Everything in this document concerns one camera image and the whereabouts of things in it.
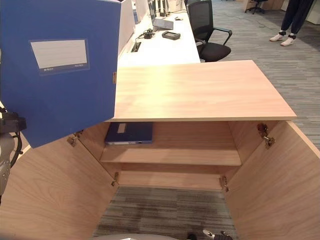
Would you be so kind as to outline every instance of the black pants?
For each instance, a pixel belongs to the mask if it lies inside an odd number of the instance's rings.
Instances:
[[[314,0],[290,0],[281,30],[288,30],[292,24],[291,32],[297,34],[304,24],[313,2]]]

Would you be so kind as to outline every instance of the white label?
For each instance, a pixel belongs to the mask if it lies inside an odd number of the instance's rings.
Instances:
[[[85,40],[33,41],[31,47],[39,69],[87,63]]]
[[[118,127],[118,134],[123,134],[123,133],[125,133],[125,131],[126,131],[126,126],[127,126],[127,124],[126,123],[120,123],[119,124],[119,127]]]

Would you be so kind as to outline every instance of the striped carpet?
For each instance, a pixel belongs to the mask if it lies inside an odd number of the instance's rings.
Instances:
[[[192,232],[209,240],[203,228],[238,239],[222,193],[120,187],[93,236],[140,233],[185,240]]]
[[[232,52],[223,61],[254,60],[298,115],[294,122],[320,148],[320,25],[306,22],[294,45],[282,47],[268,39],[280,29],[285,12],[252,15],[244,13],[241,2],[212,2],[215,25],[233,31],[227,43]],[[215,32],[211,41],[223,43],[224,34]],[[221,193],[120,187],[93,235],[130,232],[184,240],[194,232],[208,240],[203,228],[238,239]]]

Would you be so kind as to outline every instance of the cabinet hinge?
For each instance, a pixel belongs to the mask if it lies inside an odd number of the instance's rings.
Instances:
[[[268,126],[264,123],[259,123],[256,128],[258,129],[261,138],[265,141],[266,149],[269,149],[276,140],[273,137],[268,136]]]
[[[80,138],[80,136],[82,135],[84,131],[77,131],[76,133],[73,134],[73,136],[69,136],[68,139],[66,140],[72,147],[74,147],[76,145],[76,141],[77,139]]]
[[[220,177],[220,184],[221,187],[225,190],[225,192],[229,192],[229,187],[227,186],[228,182],[227,182],[227,177],[226,176],[222,176]]]
[[[113,178],[113,181],[111,182],[111,185],[114,186],[119,180],[119,172],[116,172],[114,174],[114,178]]]
[[[117,72],[116,71],[114,71],[112,73],[112,83],[117,84]]]

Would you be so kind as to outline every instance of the white desk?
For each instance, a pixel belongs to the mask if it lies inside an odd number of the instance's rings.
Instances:
[[[176,21],[177,16],[183,20]],[[146,15],[139,24],[135,25],[135,33],[118,58],[118,67],[200,63],[188,14],[172,13],[165,19],[174,22],[171,31],[181,34],[180,39],[163,38],[162,33],[166,30],[158,30],[151,39],[137,39],[137,42],[141,42],[140,48],[138,52],[131,52],[135,39],[143,31],[153,28],[150,16]]]

